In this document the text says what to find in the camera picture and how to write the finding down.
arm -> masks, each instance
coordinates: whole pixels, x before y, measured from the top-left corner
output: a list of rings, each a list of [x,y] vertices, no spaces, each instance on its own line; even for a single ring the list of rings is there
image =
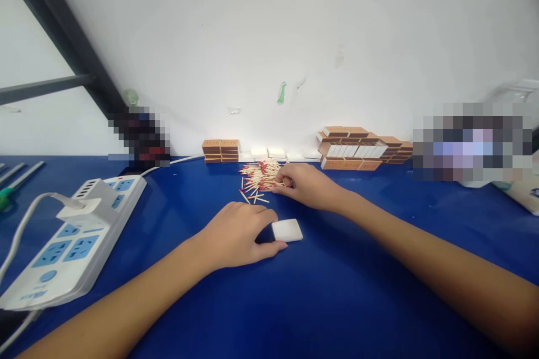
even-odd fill
[[[536,348],[539,288],[515,274],[427,233],[307,164],[287,164],[274,193],[338,213],[368,232],[452,309],[513,354]]]
[[[156,320],[211,272],[275,256],[286,243],[256,244],[273,210],[232,202],[208,225],[136,278],[31,346],[19,358],[124,358]]]

metal rod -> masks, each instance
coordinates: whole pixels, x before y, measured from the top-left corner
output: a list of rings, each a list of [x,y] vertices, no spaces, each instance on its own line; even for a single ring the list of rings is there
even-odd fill
[[[0,177],[0,184],[7,180],[9,177],[11,177],[13,174],[15,174],[17,171],[19,171],[22,167],[24,167],[26,163],[19,163],[16,166],[14,166],[12,169],[10,169],[7,173],[5,173],[2,177]]]
[[[24,0],[68,65],[77,75],[91,73],[85,88],[108,118],[123,112],[125,102],[65,0]]]
[[[92,84],[95,76],[91,74],[63,77],[61,79],[39,81],[0,89],[0,105],[11,104],[41,95]]]
[[[35,171],[39,169],[45,162],[39,162],[37,164],[34,164],[33,167],[31,167],[28,171],[26,171],[23,175],[21,175],[19,178],[17,178],[15,181],[13,181],[11,184],[8,185],[8,188],[15,189],[19,185],[21,185],[28,177],[30,177]]]

green screwdriver handle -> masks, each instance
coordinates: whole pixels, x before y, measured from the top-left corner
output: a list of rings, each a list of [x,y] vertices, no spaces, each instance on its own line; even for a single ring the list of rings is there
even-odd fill
[[[10,205],[10,196],[14,191],[13,188],[4,188],[0,191],[0,212]]]

white power strip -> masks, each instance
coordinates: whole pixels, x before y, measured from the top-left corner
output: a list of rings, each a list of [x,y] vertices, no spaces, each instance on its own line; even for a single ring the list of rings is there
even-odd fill
[[[62,209],[57,217],[65,223],[0,297],[0,308],[44,309],[88,293],[145,186],[141,176],[86,181],[72,198],[97,201],[97,214],[84,208],[69,220]]]

blue tabletop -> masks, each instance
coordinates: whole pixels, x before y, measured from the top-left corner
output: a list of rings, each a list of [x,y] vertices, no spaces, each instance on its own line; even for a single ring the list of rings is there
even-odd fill
[[[0,217],[0,259],[38,194],[71,196],[85,180],[114,177],[124,168],[106,157],[0,162],[40,159],[47,165],[21,189],[18,206]],[[6,357],[150,267],[229,201],[242,201],[239,167],[193,160],[152,172],[92,291],[45,310]],[[416,182],[409,164],[325,173],[401,219],[539,284],[539,219],[496,188]],[[266,197],[280,219],[298,220],[304,239],[273,259],[208,276],[156,322],[130,357],[504,356],[357,226],[280,195]],[[59,228],[59,209],[53,200],[38,207],[0,292]]]

